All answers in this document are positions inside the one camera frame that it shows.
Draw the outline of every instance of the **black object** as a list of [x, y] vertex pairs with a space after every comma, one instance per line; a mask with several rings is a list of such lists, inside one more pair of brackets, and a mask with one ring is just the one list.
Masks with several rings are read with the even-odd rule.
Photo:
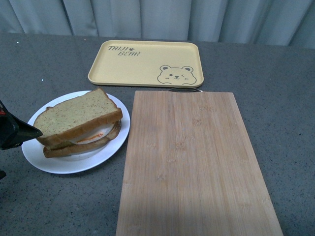
[[43, 135], [39, 129], [12, 115], [0, 101], [0, 149], [16, 148], [24, 141]]
[[6, 173], [4, 171], [0, 171], [0, 179], [6, 177]]

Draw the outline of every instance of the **bread slice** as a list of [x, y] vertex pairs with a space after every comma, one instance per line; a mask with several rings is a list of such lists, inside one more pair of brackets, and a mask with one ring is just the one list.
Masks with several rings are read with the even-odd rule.
[[46, 158], [50, 158], [50, 157], [68, 156], [75, 153], [96, 149], [96, 148], [106, 145], [109, 141], [116, 138], [119, 134], [120, 129], [121, 129], [121, 122], [119, 120], [114, 123], [112, 130], [106, 136], [104, 136], [103, 138], [97, 141], [94, 141], [88, 144], [79, 144], [79, 145], [72, 144], [72, 145], [62, 147], [62, 148], [57, 148], [57, 149], [47, 149], [47, 147], [44, 147], [43, 152]]
[[46, 109], [37, 117], [34, 127], [43, 133], [37, 138], [41, 144], [62, 146], [62, 143], [122, 117], [122, 110], [98, 88]]

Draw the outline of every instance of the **wood grain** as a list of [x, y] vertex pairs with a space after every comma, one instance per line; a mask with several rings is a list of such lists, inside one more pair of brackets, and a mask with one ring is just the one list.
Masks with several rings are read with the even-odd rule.
[[283, 235], [232, 93], [135, 93], [116, 235]]

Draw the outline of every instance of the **bread crust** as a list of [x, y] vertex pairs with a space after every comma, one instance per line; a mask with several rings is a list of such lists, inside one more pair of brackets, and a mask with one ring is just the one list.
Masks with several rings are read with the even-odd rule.
[[51, 150], [48, 150], [47, 147], [44, 147], [43, 152], [46, 158], [51, 158], [51, 157], [68, 156], [75, 153], [99, 148], [101, 146], [106, 145], [109, 141], [113, 140], [114, 138], [116, 138], [120, 132], [120, 129], [121, 129], [121, 121], [118, 120], [114, 123], [112, 130], [105, 137], [97, 141], [94, 141], [88, 144], [79, 144], [79, 145], [73, 144], [70, 146], [63, 147], [63, 148], [51, 149]]

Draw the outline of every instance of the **tray rim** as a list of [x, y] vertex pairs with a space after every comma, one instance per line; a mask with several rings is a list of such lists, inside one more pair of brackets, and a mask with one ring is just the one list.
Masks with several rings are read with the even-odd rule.
[[[128, 44], [180, 44], [180, 45], [189, 45], [195, 49], [195, 52], [197, 53], [197, 59], [198, 59], [198, 66], [200, 67], [200, 74], [201, 74], [201, 79], [196, 85], [191, 85], [191, 86], [181, 86], [181, 85], [158, 85], [158, 84], [144, 84], [144, 83], [132, 83], [132, 84], [122, 84], [122, 83], [115, 83], [115, 82], [99, 82], [95, 81], [92, 79], [91, 74], [93, 72], [94, 67], [96, 66], [98, 62], [98, 58], [100, 57], [100, 54], [102, 52], [103, 47], [105, 47], [107, 44], [110, 43], [128, 43]], [[202, 65], [201, 65], [201, 59], [200, 59], [200, 53], [199, 53], [199, 48], [196, 44], [192, 42], [181, 42], [181, 41], [156, 41], [156, 40], [120, 40], [120, 39], [111, 39], [103, 42], [97, 52], [97, 55], [92, 63], [92, 66], [88, 72], [88, 79], [92, 84], [95, 85], [109, 85], [109, 86], [125, 86], [125, 87], [130, 87], [130, 86], [139, 86], [139, 87], [156, 87], [156, 88], [173, 88], [173, 87], [179, 87], [179, 88], [197, 88], [201, 86], [204, 82], [204, 75], [203, 75], [203, 70], [202, 70]]]

